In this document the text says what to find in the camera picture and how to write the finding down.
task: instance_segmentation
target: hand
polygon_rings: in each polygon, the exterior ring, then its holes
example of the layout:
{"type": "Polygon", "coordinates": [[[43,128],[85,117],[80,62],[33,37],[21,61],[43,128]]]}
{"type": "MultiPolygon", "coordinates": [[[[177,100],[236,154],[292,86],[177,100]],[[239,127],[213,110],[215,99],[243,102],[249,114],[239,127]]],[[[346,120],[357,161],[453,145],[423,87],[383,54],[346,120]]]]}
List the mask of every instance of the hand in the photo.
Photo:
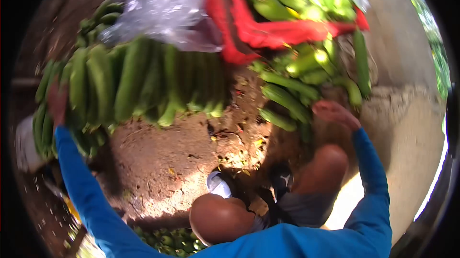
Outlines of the hand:
{"type": "Polygon", "coordinates": [[[313,105],[312,110],[322,120],[340,123],[351,129],[351,131],[361,128],[358,118],[354,117],[345,107],[335,101],[320,100],[313,105]]]}
{"type": "Polygon", "coordinates": [[[54,120],[54,129],[59,125],[65,124],[65,111],[67,108],[67,98],[69,86],[64,84],[59,89],[58,76],[54,78],[48,90],[48,111],[54,120]]]}

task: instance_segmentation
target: red cloth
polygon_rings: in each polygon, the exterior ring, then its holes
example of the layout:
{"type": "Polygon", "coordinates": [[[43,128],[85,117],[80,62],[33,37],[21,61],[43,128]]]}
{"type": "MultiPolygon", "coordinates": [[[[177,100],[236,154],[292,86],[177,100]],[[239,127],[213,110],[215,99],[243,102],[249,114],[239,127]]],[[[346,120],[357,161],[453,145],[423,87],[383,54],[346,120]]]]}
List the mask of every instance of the red cloth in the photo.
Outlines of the red cloth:
{"type": "Polygon", "coordinates": [[[354,23],[308,20],[258,23],[254,20],[246,0],[206,0],[206,11],[222,32],[224,60],[237,65],[248,64],[259,57],[247,46],[276,50],[283,49],[286,45],[325,40],[328,33],[333,37],[351,33],[356,26],[361,30],[369,30],[365,15],[356,7],[357,17],[354,23]]]}

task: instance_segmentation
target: concrete wall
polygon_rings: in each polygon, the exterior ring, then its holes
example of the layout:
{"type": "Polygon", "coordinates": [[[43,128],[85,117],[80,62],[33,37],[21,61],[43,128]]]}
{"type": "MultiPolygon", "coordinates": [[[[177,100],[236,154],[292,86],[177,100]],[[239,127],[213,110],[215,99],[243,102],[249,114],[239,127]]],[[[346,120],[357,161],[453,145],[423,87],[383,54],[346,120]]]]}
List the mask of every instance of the concrete wall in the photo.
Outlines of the concrete wall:
{"type": "MultiPolygon", "coordinates": [[[[445,102],[437,96],[428,39],[411,1],[369,2],[368,48],[378,66],[379,86],[364,103],[361,122],[387,169],[394,244],[413,221],[436,173],[445,102]]],[[[329,229],[342,228],[363,196],[359,175],[350,176],[325,224],[329,229]]]]}

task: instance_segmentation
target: shoe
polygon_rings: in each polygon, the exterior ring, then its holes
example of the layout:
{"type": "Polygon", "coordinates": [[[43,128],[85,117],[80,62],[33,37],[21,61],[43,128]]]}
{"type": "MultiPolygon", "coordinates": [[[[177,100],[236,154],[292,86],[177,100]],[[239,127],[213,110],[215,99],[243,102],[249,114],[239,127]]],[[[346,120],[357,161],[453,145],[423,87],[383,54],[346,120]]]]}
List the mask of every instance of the shoe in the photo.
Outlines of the shoe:
{"type": "Polygon", "coordinates": [[[269,172],[269,179],[275,191],[276,201],[279,201],[285,193],[289,192],[294,183],[293,174],[287,162],[275,164],[269,172]]]}
{"type": "Polygon", "coordinates": [[[219,171],[215,168],[206,179],[207,190],[212,194],[220,195],[223,198],[238,198],[249,207],[251,201],[246,193],[244,185],[240,180],[232,178],[228,170],[219,171]]]}
{"type": "Polygon", "coordinates": [[[230,186],[223,179],[222,172],[213,171],[206,178],[207,190],[212,194],[217,194],[223,198],[233,197],[230,186]]]}

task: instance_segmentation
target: banana bunch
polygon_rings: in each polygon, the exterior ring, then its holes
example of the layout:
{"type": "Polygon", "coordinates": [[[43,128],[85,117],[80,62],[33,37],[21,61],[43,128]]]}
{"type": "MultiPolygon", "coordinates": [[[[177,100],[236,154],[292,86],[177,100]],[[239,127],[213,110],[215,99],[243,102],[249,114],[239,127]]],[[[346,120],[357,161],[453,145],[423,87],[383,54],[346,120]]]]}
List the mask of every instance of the banana bunch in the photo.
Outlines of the banana bunch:
{"type": "MultiPolygon", "coordinates": [[[[105,1],[93,19],[100,22],[114,10],[114,4],[105,1]]],[[[221,117],[225,109],[226,84],[216,53],[180,52],[144,35],[111,49],[101,43],[79,47],[68,61],[48,62],[36,92],[35,147],[46,161],[57,158],[45,102],[56,76],[61,85],[69,85],[66,123],[79,152],[88,158],[132,117],[170,126],[176,112],[221,117]]]]}
{"type": "Polygon", "coordinates": [[[207,248],[188,228],[172,231],[161,229],[152,233],[142,231],[140,227],[134,227],[133,230],[142,241],[158,250],[159,253],[175,257],[188,257],[207,248]]]}
{"type": "Polygon", "coordinates": [[[123,3],[105,0],[96,9],[92,18],[83,19],[80,22],[80,30],[77,34],[75,47],[87,47],[96,43],[98,35],[113,25],[123,12],[123,3]]]}
{"type": "Polygon", "coordinates": [[[267,105],[259,109],[260,116],[274,125],[293,132],[300,131],[303,142],[311,141],[311,111],[321,99],[319,88],[324,83],[344,87],[350,106],[359,112],[363,97],[371,93],[367,49],[361,31],[353,34],[357,83],[339,71],[338,46],[329,39],[316,45],[301,44],[287,53],[274,57],[269,64],[255,61],[249,68],[259,73],[266,83],[262,94],[285,108],[289,116],[277,113],[267,105]]]}
{"type": "Polygon", "coordinates": [[[269,21],[353,21],[351,0],[247,0],[269,21]]]}

